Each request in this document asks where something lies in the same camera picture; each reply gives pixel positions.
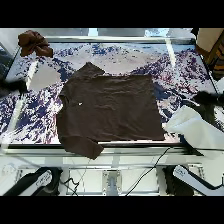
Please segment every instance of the t-shirt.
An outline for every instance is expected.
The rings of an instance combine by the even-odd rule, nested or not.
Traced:
[[[150,75],[106,76],[88,62],[64,85],[57,114],[66,151],[95,159],[97,142],[164,140]]]

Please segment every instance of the table top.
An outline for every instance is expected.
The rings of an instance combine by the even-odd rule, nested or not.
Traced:
[[[9,123],[19,95],[12,93],[0,99],[1,142],[6,138],[12,144],[60,144],[56,114],[62,103],[58,94],[69,77],[88,61],[105,70],[107,75],[152,75],[163,126],[182,106],[183,99],[192,98],[199,90],[215,92],[194,45],[50,43],[50,46],[54,50],[53,59],[36,57],[35,53],[22,58],[18,52],[7,79],[26,77],[29,92],[16,126],[10,131]],[[166,133],[162,142],[169,144],[180,140],[177,134]]]

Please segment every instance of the white towel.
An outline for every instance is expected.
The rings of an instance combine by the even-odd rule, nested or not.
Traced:
[[[165,126],[167,132],[184,135],[186,141],[203,155],[215,158],[224,152],[224,133],[208,122],[194,109],[183,106],[179,108]]]

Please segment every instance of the striped fabric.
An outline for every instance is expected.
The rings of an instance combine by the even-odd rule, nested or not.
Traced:
[[[212,70],[212,76],[215,80],[218,81],[224,77],[224,37],[222,38],[209,67]]]

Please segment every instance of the dark brown shirt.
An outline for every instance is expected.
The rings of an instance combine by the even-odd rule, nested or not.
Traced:
[[[164,140],[151,76],[103,74],[86,63],[60,93],[57,129],[66,151],[95,159],[99,141]]]

